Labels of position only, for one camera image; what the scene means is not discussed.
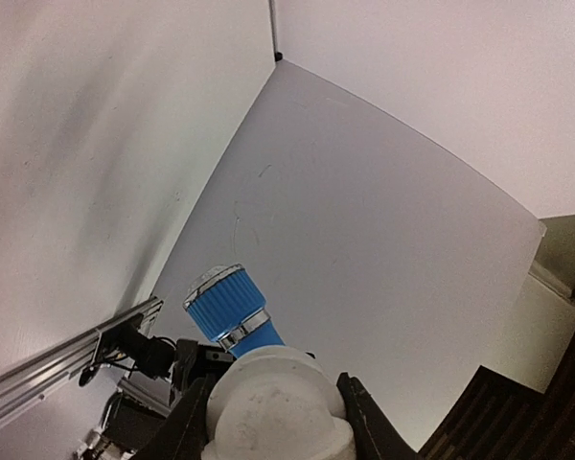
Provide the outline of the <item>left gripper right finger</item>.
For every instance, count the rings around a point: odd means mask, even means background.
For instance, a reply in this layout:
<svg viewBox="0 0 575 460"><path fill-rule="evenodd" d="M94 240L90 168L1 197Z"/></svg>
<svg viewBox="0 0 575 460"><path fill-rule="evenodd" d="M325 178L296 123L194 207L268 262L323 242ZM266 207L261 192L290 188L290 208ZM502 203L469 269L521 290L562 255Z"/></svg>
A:
<svg viewBox="0 0 575 460"><path fill-rule="evenodd" d="M357 377L339 375L336 387L353 429L357 460L416 460L422 456L403 439Z"/></svg>

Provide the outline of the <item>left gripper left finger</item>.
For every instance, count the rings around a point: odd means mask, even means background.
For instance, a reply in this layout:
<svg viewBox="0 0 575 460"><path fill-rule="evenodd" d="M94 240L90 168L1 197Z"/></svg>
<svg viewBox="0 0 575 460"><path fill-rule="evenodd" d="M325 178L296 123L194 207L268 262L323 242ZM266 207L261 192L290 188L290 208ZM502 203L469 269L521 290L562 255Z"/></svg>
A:
<svg viewBox="0 0 575 460"><path fill-rule="evenodd" d="M138 451L139 460L200 460L208 444L206 412L214 377L196 379L164 424Z"/></svg>

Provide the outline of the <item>white plastic pipe fitting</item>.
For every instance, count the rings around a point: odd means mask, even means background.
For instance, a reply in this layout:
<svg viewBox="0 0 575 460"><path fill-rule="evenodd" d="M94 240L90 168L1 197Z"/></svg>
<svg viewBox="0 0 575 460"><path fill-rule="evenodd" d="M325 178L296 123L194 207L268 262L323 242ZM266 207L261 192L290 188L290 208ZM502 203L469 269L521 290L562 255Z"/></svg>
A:
<svg viewBox="0 0 575 460"><path fill-rule="evenodd" d="M315 359L287 346L239 357L207 402L203 459L355 459L345 402Z"/></svg>

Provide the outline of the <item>blue water faucet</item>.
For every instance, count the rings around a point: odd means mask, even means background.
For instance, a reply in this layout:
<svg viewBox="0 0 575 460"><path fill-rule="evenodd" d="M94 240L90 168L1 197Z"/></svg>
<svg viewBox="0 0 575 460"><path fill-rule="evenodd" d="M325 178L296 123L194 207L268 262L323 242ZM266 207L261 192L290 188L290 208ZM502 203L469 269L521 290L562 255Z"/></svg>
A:
<svg viewBox="0 0 575 460"><path fill-rule="evenodd" d="M209 269L196 279L183 302L203 335L236 358L285 344L265 307L263 293L242 264Z"/></svg>

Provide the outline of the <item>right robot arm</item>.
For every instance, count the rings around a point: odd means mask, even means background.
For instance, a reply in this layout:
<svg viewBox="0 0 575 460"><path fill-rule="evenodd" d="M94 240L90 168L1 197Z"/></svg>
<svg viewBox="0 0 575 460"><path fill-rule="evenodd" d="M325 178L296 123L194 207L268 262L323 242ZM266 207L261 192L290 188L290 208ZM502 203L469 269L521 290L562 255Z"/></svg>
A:
<svg viewBox="0 0 575 460"><path fill-rule="evenodd" d="M122 389L103 414L106 444L134 459L200 459L210 441L206 429L211 390L235 358L220 347L191 339L146 337L132 322L109 330L79 377L84 387L105 367L139 373L170 384L164 412Z"/></svg>

